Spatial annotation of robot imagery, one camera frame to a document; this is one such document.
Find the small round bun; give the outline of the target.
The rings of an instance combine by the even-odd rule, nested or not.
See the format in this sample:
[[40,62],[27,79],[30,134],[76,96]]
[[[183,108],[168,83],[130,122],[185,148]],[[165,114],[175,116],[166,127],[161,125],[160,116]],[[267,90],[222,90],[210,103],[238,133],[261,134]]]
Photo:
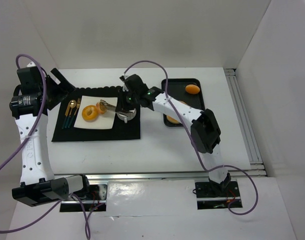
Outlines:
[[107,112],[107,108],[101,102],[97,102],[96,103],[96,111],[98,112],[99,115],[103,115]]

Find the steel serving tongs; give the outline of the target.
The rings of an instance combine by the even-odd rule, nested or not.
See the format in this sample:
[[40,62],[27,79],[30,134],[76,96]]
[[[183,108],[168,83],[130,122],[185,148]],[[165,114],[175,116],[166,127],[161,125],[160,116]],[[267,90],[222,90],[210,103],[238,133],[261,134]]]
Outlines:
[[99,102],[99,106],[104,107],[107,111],[115,112],[116,114],[119,114],[122,117],[132,117],[133,116],[133,112],[128,111],[128,110],[116,110],[116,106],[111,105],[102,99]]

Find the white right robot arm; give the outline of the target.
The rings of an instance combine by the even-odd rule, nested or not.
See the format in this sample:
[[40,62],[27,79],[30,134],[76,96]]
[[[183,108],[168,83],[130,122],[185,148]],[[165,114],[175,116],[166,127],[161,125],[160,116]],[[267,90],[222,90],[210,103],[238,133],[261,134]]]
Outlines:
[[202,156],[199,162],[208,172],[212,188],[217,192],[224,191],[231,181],[231,176],[223,166],[221,130],[214,113],[210,109],[201,110],[188,106],[168,96],[158,87],[148,88],[137,74],[122,75],[120,80],[123,82],[123,88],[119,91],[118,108],[126,110],[140,106],[181,123],[188,131],[188,137],[198,156]]

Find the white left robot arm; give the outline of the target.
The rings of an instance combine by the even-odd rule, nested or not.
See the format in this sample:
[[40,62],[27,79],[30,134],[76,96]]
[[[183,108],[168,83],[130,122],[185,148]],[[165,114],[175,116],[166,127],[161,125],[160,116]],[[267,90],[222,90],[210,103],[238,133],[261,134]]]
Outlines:
[[9,108],[19,131],[22,148],[20,186],[12,197],[25,205],[65,201],[71,194],[84,196],[90,188],[84,174],[55,178],[47,143],[48,111],[64,101],[76,88],[53,68],[48,74],[31,64],[17,70],[20,84],[15,88]]

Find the dark orange ring doughnut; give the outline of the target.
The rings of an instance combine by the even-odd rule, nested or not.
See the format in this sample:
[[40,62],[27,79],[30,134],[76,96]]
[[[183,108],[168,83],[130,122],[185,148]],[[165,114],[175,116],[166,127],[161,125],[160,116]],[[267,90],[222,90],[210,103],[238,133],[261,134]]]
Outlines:
[[86,106],[81,113],[81,116],[86,122],[93,122],[98,117],[98,111],[95,105]]

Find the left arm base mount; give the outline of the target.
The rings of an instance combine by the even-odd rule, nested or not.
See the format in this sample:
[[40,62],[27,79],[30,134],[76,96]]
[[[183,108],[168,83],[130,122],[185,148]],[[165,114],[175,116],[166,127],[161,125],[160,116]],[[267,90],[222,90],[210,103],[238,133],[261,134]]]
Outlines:
[[[89,179],[88,191],[76,193],[86,213],[105,212],[107,209],[108,180]],[[75,196],[63,201],[59,208],[60,213],[80,213],[82,206]]]

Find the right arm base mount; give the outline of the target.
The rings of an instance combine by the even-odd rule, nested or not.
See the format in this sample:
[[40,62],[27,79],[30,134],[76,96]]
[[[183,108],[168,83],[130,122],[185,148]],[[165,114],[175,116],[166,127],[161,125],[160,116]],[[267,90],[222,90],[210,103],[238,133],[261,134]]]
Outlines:
[[231,181],[222,192],[215,192],[208,181],[195,182],[192,193],[198,210],[227,209],[229,204],[231,209],[243,206],[237,181]]

